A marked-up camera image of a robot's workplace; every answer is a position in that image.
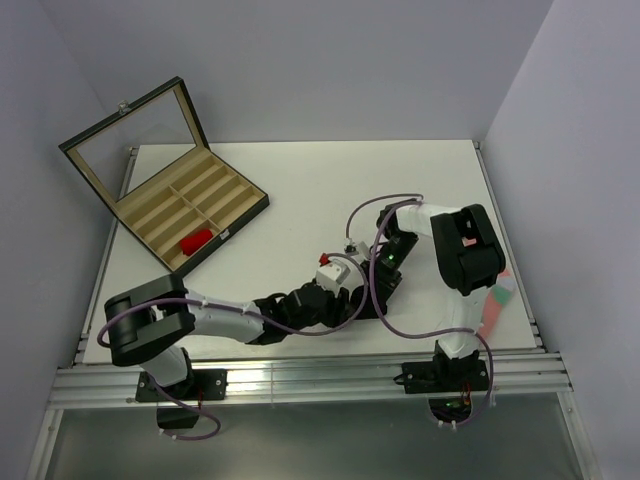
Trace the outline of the pink patterned sock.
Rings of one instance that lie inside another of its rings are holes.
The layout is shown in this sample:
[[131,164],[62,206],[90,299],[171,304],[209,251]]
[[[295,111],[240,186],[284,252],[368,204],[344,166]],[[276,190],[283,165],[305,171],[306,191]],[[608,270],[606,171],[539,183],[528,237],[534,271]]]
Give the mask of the pink patterned sock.
[[491,287],[484,302],[482,322],[478,333],[488,340],[496,327],[503,310],[506,308],[517,290],[512,273],[506,269],[501,272],[496,283]]

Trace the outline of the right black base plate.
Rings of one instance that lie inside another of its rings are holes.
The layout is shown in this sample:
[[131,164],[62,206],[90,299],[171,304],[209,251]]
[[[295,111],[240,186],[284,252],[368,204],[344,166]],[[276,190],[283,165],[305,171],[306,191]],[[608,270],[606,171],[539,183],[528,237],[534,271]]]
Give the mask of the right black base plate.
[[482,360],[405,362],[393,381],[406,394],[482,392],[489,388],[489,374]]

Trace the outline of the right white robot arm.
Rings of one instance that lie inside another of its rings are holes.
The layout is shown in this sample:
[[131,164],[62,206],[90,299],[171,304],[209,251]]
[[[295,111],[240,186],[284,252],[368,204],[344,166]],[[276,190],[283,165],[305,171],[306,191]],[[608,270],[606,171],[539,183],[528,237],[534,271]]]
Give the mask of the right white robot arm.
[[368,286],[373,310],[383,318],[386,301],[400,281],[399,267],[418,239],[433,242],[436,265],[448,288],[444,323],[433,335],[436,353],[443,356],[433,365],[435,383],[452,390],[468,374],[462,359],[476,354],[484,302],[506,257],[484,206],[442,207],[417,199],[387,205],[376,222],[374,242],[387,239],[379,255],[369,263]]

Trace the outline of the black striped sock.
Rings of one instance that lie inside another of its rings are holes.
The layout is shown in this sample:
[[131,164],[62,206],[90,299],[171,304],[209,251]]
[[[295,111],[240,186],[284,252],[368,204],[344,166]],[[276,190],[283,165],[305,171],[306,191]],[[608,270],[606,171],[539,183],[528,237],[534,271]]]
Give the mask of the black striped sock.
[[[391,291],[387,288],[376,288],[376,300],[379,310],[383,316],[387,315],[387,303],[390,295]],[[379,317],[377,310],[374,307],[373,300],[371,299],[371,292],[363,285],[356,287],[351,293],[350,305],[354,311],[359,311],[356,315],[357,320],[372,320]]]

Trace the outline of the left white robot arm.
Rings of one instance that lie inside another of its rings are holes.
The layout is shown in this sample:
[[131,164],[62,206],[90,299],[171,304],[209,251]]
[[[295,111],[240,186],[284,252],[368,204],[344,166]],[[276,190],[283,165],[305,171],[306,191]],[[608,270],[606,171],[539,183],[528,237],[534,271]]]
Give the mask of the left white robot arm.
[[169,274],[109,299],[97,343],[115,366],[137,365],[170,398],[183,399],[195,386],[189,354],[178,345],[183,338],[268,346],[288,336],[325,336],[356,320],[367,297],[364,285],[351,294],[312,280],[288,294],[237,303],[198,294]]

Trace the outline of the black compartment display box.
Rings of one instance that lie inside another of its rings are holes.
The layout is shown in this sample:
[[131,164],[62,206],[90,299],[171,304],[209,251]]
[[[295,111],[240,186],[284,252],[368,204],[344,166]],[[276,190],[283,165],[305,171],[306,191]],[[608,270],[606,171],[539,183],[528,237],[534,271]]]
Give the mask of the black compartment display box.
[[[210,147],[186,82],[173,77],[59,146],[119,224],[185,276],[270,204]],[[179,241],[213,238],[192,256]]]

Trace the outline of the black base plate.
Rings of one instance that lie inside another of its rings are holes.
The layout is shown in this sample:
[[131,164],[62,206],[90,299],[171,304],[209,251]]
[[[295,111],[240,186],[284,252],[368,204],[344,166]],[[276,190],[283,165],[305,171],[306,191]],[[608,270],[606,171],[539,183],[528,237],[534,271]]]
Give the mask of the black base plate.
[[[226,387],[227,371],[225,369],[196,369],[189,373],[185,380],[163,387],[162,390],[181,401],[221,401],[225,398]],[[135,401],[138,403],[165,401],[152,384],[147,372],[142,372],[139,376]]]
[[393,381],[406,394],[482,392],[489,388],[489,374],[482,360],[405,362]]

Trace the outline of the small black box under rail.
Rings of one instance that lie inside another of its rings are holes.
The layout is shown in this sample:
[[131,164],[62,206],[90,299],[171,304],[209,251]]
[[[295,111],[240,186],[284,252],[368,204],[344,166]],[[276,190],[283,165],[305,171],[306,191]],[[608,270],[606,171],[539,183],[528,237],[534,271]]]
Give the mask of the small black box under rail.
[[199,415],[184,408],[159,407],[156,409],[156,423],[165,431],[185,431],[192,429]]

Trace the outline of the aluminium table frame rail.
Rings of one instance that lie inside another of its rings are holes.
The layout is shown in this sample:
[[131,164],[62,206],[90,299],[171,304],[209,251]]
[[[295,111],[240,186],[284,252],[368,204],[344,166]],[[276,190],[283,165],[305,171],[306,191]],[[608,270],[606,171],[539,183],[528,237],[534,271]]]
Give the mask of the aluminium table frame rail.
[[[194,367],[224,369],[222,405],[339,402],[402,399],[393,382],[405,362],[417,355],[374,355],[264,361],[197,362]],[[571,392],[572,382],[558,353],[494,356],[497,395]],[[51,410],[138,407],[138,367],[86,366],[56,373],[47,407]]]

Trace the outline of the red santa sock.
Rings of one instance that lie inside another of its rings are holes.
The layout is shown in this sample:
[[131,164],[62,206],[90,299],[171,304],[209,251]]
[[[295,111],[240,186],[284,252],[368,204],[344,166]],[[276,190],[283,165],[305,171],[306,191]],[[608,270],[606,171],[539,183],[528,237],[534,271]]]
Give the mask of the red santa sock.
[[192,256],[212,238],[213,232],[210,229],[201,229],[181,239],[179,246],[184,255]]

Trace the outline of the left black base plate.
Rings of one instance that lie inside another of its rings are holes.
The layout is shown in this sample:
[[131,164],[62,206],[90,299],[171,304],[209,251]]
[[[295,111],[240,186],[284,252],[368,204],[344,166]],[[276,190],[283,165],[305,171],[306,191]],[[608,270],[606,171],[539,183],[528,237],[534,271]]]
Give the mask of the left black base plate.
[[[226,387],[227,371],[225,369],[196,369],[189,373],[185,380],[163,387],[162,390],[181,401],[221,401],[225,398]],[[152,384],[147,372],[142,372],[139,376],[135,401],[138,403],[165,401]]]

